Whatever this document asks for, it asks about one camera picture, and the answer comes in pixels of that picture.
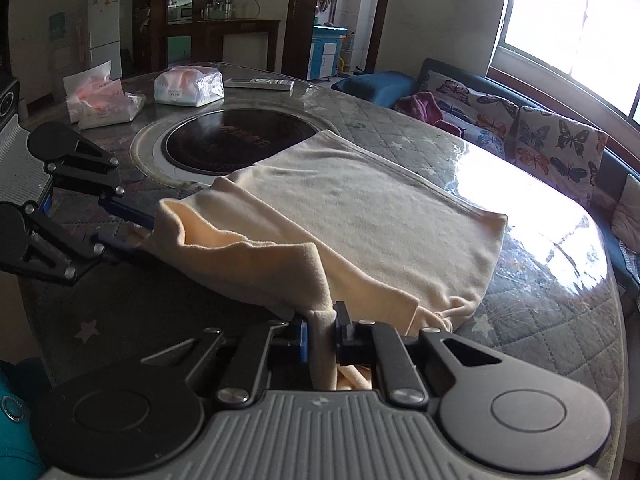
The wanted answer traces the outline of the cream beige garment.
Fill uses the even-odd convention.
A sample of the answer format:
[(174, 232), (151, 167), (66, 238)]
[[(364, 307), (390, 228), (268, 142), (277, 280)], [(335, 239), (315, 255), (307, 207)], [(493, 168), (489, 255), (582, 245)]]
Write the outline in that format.
[(504, 214), (324, 130), (161, 200), (143, 248), (221, 295), (303, 315), (314, 386), (367, 389), (362, 366), (336, 362), (334, 304), (403, 335), (451, 332), (480, 305), (505, 230)]

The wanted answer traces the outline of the opened pink tissue pack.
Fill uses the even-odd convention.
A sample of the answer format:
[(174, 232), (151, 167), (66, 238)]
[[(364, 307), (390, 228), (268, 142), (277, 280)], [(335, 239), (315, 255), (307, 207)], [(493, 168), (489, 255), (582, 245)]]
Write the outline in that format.
[(145, 106), (142, 93), (127, 92), (111, 77), (112, 62), (63, 78), (70, 123), (81, 130), (128, 124)]

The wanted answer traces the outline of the black round induction cooktop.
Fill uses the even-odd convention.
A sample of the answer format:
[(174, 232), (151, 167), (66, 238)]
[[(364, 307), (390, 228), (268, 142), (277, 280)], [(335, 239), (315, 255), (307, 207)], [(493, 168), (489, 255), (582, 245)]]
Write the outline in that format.
[(162, 142), (168, 162), (196, 174), (231, 174), (313, 136), (302, 118), (260, 108), (218, 110), (172, 128)]

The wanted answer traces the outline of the sealed tissue pack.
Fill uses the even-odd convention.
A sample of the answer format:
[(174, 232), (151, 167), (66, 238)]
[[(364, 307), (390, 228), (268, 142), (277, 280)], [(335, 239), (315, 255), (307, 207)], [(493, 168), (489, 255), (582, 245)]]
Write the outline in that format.
[(175, 66), (154, 80), (154, 101), (158, 104), (201, 107), (223, 97), (224, 78), (216, 67)]

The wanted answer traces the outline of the teal bag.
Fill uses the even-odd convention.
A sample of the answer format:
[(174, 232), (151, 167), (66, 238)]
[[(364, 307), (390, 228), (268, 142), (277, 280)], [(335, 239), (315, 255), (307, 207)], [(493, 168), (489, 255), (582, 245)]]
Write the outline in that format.
[(46, 471), (30, 429), (35, 393), (24, 368), (1, 362), (2, 479), (39, 479)]

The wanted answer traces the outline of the white refrigerator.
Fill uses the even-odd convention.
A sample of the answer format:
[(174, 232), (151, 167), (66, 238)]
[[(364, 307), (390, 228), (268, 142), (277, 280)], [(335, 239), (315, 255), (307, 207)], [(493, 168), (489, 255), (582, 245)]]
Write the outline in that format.
[(120, 0), (88, 0), (87, 30), (91, 67), (111, 63), (111, 75), (122, 76)]

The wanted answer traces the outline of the grey remote control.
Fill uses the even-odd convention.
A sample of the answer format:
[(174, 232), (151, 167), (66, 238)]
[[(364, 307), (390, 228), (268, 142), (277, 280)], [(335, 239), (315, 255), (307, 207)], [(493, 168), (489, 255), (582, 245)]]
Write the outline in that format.
[(244, 90), (264, 90), (291, 92), (294, 89), (295, 82), (289, 79), (273, 79), (273, 78), (250, 78), (239, 79), (229, 78), (224, 82), (224, 88), (244, 89)]

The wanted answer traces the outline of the dark wooden counter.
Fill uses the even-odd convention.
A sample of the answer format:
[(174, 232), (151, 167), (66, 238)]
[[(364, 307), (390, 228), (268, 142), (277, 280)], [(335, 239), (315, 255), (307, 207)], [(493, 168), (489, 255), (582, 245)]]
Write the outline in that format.
[(151, 67), (154, 72), (168, 66), (167, 40), (171, 37), (191, 38), (192, 62), (221, 62), (224, 37), (266, 34), (266, 70), (276, 69), (279, 20), (266, 18), (224, 18), (223, 20), (168, 23), (155, 29), (151, 42)]

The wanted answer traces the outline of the dark wooden shelf cabinet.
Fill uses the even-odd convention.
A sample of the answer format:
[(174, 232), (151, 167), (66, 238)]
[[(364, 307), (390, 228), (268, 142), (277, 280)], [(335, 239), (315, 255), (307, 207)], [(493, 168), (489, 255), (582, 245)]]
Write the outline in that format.
[(146, 73), (155, 60), (168, 65), (189, 62), (191, 35), (188, 32), (164, 37), (169, 25), (190, 25), (201, 21), (203, 12), (215, 0), (132, 0), (132, 62), (134, 70)]

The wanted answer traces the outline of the magenta cloth on sofa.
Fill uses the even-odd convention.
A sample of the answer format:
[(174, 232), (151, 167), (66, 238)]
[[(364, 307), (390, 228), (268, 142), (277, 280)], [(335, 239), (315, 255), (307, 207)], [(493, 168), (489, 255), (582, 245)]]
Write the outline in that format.
[(446, 131), (457, 138), (462, 137), (461, 129), (446, 121), (431, 92), (416, 92), (412, 96), (404, 96), (395, 103), (394, 110), (420, 120), (424, 124)]

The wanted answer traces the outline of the blue white small cabinet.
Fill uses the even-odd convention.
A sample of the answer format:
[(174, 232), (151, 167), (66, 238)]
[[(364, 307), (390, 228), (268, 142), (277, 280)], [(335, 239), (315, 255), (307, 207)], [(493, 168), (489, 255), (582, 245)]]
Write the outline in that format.
[(308, 80), (331, 78), (337, 74), (342, 41), (347, 37), (345, 27), (314, 25), (308, 63)]

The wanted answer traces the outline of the blue corner sofa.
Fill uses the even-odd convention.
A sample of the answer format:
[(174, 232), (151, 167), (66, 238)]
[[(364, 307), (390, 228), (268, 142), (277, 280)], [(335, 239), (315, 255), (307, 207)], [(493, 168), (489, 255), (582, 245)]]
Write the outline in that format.
[(460, 136), (512, 162), (592, 213), (626, 306), (639, 303), (639, 174), (612, 138), (498, 81), (426, 58), (417, 77), (350, 75), (333, 89)]

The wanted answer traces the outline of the long butterfly cushion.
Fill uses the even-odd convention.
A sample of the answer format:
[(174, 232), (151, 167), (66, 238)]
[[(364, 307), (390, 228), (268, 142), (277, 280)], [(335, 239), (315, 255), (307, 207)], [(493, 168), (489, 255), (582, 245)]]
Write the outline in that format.
[(446, 121), (461, 129), (465, 141), (506, 158), (506, 138), (520, 111), (516, 104), (432, 70), (427, 72), (420, 90), (431, 92)]

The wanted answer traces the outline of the square butterfly cushion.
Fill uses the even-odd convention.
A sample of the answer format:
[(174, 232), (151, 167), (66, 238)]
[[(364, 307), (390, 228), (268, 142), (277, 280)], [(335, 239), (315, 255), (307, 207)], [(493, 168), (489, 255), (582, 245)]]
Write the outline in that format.
[(514, 138), (514, 164), (587, 208), (608, 135), (576, 120), (523, 106)]

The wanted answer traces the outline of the grey plain cushion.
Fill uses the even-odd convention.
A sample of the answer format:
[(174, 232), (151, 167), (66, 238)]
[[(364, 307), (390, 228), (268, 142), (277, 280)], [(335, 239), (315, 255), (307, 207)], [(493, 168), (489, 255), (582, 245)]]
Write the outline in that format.
[(640, 183), (632, 174), (626, 177), (615, 207), (612, 232), (632, 252), (640, 252)]

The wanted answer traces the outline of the window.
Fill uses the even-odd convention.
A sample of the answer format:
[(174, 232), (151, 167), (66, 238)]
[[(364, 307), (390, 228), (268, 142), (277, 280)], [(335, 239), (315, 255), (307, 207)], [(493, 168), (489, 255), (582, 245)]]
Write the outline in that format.
[(500, 44), (639, 121), (639, 0), (508, 0)]

